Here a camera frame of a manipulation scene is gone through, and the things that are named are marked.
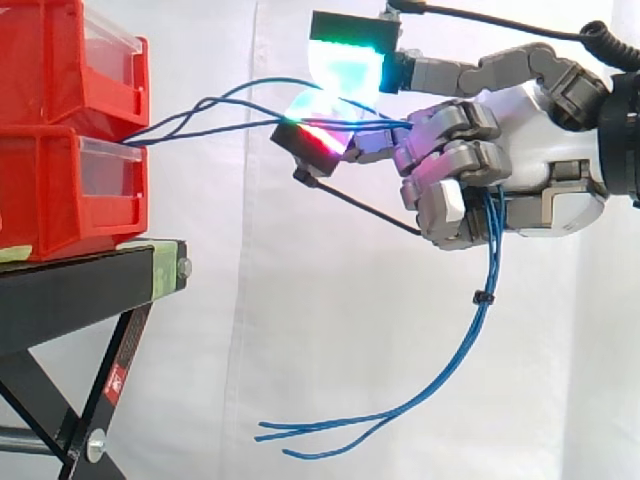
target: scissor lift stand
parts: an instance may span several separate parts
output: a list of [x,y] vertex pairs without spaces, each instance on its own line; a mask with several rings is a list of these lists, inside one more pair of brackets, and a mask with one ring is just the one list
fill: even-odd
[[[0,264],[0,394],[31,429],[0,428],[0,451],[55,456],[59,480],[126,478],[105,451],[106,433],[152,303],[183,290],[190,274],[184,242],[123,247],[51,263]],[[29,349],[116,315],[78,414]]]

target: robotic hand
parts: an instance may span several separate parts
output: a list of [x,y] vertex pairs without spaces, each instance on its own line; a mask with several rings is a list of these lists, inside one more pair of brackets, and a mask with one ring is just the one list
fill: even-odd
[[[444,250],[486,243],[480,188],[503,187],[507,230],[559,237],[602,214],[611,194],[640,191],[640,75],[593,73],[532,43],[478,65],[396,53],[396,89],[452,97],[407,117],[411,129],[360,132],[341,157],[297,155],[329,176],[339,161],[393,159],[422,235]],[[283,136],[274,141],[287,147]]]

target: stacked storage bins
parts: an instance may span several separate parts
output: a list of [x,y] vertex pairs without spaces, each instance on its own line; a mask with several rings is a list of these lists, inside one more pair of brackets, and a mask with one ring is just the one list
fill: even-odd
[[81,0],[0,0],[0,261],[112,250],[147,229],[145,40]]

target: blue wire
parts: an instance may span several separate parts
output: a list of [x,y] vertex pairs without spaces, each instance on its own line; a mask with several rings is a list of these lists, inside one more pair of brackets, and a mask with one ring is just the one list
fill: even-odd
[[[242,90],[246,90],[248,88],[252,88],[254,86],[257,85],[262,85],[262,84],[268,84],[268,83],[289,83],[289,84],[295,84],[295,85],[301,85],[301,86],[306,86],[306,87],[310,87],[310,88],[316,88],[318,90],[322,90],[318,85],[316,85],[315,83],[312,82],[308,82],[306,80],[300,80],[297,78],[291,78],[291,77],[271,77],[271,78],[262,78],[262,79],[258,79],[258,80],[253,80],[251,82],[247,82],[244,83],[242,85],[237,86],[236,88],[233,88],[231,90],[229,90],[228,92],[224,93],[220,98],[228,98],[232,95],[235,95],[236,93],[241,92]],[[341,98],[340,100],[353,105],[355,107],[361,108],[373,115],[379,116],[380,118],[383,118],[385,120],[390,120],[390,117],[383,115],[381,113],[376,112],[373,108],[370,108],[366,105],[363,105],[359,102],[355,102],[353,100],[348,100],[348,99],[343,99]],[[128,136],[127,138],[125,138],[123,140],[123,142],[127,142],[133,138],[136,138],[140,135],[144,135],[147,133],[151,133],[175,120],[178,120],[180,118],[183,118],[182,122],[180,123],[180,125],[178,125],[176,128],[174,128],[171,132],[169,132],[166,136],[173,136],[175,134],[177,134],[178,132],[180,132],[190,121],[191,119],[198,113],[204,112],[206,110],[209,110],[213,107],[215,107],[216,105],[218,105],[220,102],[212,99],[212,98],[205,98],[200,100],[198,103],[196,103],[196,105],[194,106],[193,109],[191,110],[187,110],[185,112],[182,113],[178,113],[175,115],[171,115],[170,117],[165,118],[164,120],[156,123],[155,125],[148,127],[144,130],[140,130],[139,132],[134,133],[133,135]]]
[[[321,119],[321,118],[305,118],[299,121],[292,120],[287,118],[285,115],[278,113],[269,108],[263,107],[261,105],[257,105],[253,102],[249,102],[246,100],[238,100],[231,98],[223,98],[223,97],[210,97],[210,100],[214,100],[217,103],[231,104],[231,105],[240,105],[243,107],[251,108],[253,110],[257,110],[260,113],[264,113],[265,115],[269,115],[278,119],[280,122],[296,122],[296,123],[304,123],[307,125],[313,125],[322,128],[323,130],[329,131],[338,131],[338,132],[351,132],[351,131],[378,131],[382,129],[393,129],[393,128],[411,128],[412,124],[408,122],[395,121],[395,120],[364,120],[357,122],[349,122],[345,120],[332,120],[332,119]],[[205,135],[212,135],[214,133],[223,133],[232,130],[237,130],[238,128],[232,127],[230,130],[225,129],[221,130],[219,128],[213,130],[205,130],[204,132],[195,132],[189,134],[167,134],[163,137],[155,138],[155,139],[142,139],[142,140],[128,140],[125,141],[125,145],[129,146],[150,146],[156,145],[157,143],[162,143],[164,141],[173,141],[180,140],[185,138],[194,138],[201,137]]]
[[[205,135],[213,135],[216,133],[226,133],[226,132],[233,132],[235,130],[246,130],[248,128],[264,127],[267,125],[277,125],[278,123],[280,123],[278,120],[262,120],[259,122],[241,123],[239,125],[230,125],[228,127],[214,128],[206,132],[183,134],[181,135],[181,138],[196,138],[196,137],[202,137]],[[128,142],[127,145],[131,147],[147,147],[147,146],[157,145],[158,143],[170,142],[176,139],[177,139],[176,137],[173,137],[173,138],[158,138],[153,140],[133,140],[131,142]]]
[[[491,198],[491,195],[486,192],[484,197],[485,203],[485,213],[487,217],[487,225],[489,230],[489,273],[487,275],[487,280],[485,283],[485,291],[490,294],[494,294],[497,287],[497,280],[500,271],[500,260],[501,260],[501,249],[502,249],[502,237],[504,234],[505,222],[506,222],[506,200],[504,196],[503,190],[498,188],[499,194],[499,204],[500,204],[500,214],[498,214],[495,203]],[[268,441],[268,440],[276,440],[288,437],[294,437],[299,435],[305,435],[309,433],[315,433],[322,430],[328,430],[332,428],[342,427],[346,425],[354,425],[358,423],[364,423],[374,420],[379,420],[379,423],[374,425],[372,428],[367,430],[362,436],[356,439],[354,442],[349,445],[342,447],[338,450],[333,450],[330,452],[323,452],[318,454],[305,454],[300,452],[295,452],[292,450],[285,449],[283,453],[289,456],[293,456],[295,458],[303,459],[303,460],[317,460],[321,458],[332,457],[336,455],[340,455],[349,450],[360,445],[364,440],[366,440],[373,433],[378,431],[384,425],[398,418],[400,415],[404,414],[408,410],[414,408],[419,405],[427,398],[429,398],[433,393],[435,393],[456,371],[458,366],[464,360],[464,358],[469,353],[471,347],[477,340],[482,326],[484,324],[484,320],[486,318],[486,314],[489,308],[488,303],[482,303],[478,306],[478,310],[476,311],[476,315],[474,316],[473,322],[465,336],[462,344],[460,345],[458,351],[455,353],[447,367],[441,372],[438,377],[422,392],[416,395],[413,399],[405,404],[397,407],[393,410],[389,410],[387,412],[383,412],[376,415],[369,415],[365,417],[356,417],[351,419],[339,419],[339,420],[330,420],[326,422],[318,422],[313,424],[275,424],[269,422],[261,422],[259,425],[265,428],[271,428],[276,430],[288,430],[287,432],[280,432],[276,434],[263,435],[255,438],[258,442]]]
[[[315,125],[320,127],[319,125],[317,125],[316,122],[318,121],[322,121],[322,119],[310,119],[310,124]],[[174,140],[184,140],[184,139],[188,139],[188,138],[198,138],[198,137],[205,137],[205,136],[209,136],[209,135],[213,135],[213,134],[217,134],[217,133],[225,133],[225,132],[231,132],[234,130],[243,130],[245,128],[254,128],[254,127],[261,127],[261,126],[265,126],[265,125],[276,125],[282,123],[280,120],[263,120],[263,121],[259,121],[259,122],[250,122],[250,123],[242,123],[239,125],[231,125],[228,127],[219,127],[219,128],[214,128],[211,130],[203,130],[200,132],[191,132],[191,133],[181,133],[179,135],[174,135],[172,137],[160,137],[160,138],[154,138],[154,139],[142,139],[142,140],[131,140],[129,142],[126,143],[126,145],[131,146],[131,147],[145,147],[145,146],[153,146],[153,145],[157,145],[159,143],[164,143],[164,142],[172,142]],[[371,125],[371,126],[363,126],[363,127],[359,127],[356,125],[352,125],[352,126],[331,126],[331,125],[327,125],[327,126],[322,126],[321,127],[323,130],[329,130],[329,131],[333,131],[333,132],[378,132],[380,130],[389,130],[389,129],[396,129],[396,128],[406,128],[404,125],[395,125],[393,123],[388,123],[388,124],[380,124],[380,125]]]

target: white backdrop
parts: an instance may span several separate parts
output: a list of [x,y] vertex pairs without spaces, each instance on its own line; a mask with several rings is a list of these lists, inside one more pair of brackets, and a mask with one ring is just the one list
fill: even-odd
[[[375,15],[381,1],[91,0],[152,47],[153,117],[250,78],[308,78],[314,8]],[[447,5],[550,28],[594,18],[633,35],[633,0]],[[534,38],[441,17],[407,18],[402,46],[475,62]],[[579,45],[561,55],[602,73]],[[260,87],[284,110],[299,89]],[[400,116],[434,103],[384,98]],[[219,107],[196,126],[235,123]],[[509,237],[496,306],[477,346],[431,400],[343,457],[302,462],[354,427],[257,445],[260,420],[315,421],[404,402],[436,375],[473,315],[486,252],[443,253],[290,179],[292,160],[256,130],[154,148],[152,234],[189,241],[189,288],[159,302],[110,432],[128,478],[640,479],[640,216],[612,201],[563,240]],[[410,220],[390,164],[341,167],[332,183]],[[79,408],[112,323],[37,349]],[[12,420],[3,413],[1,420]],[[50,460],[0,456],[1,478],[54,478]]]

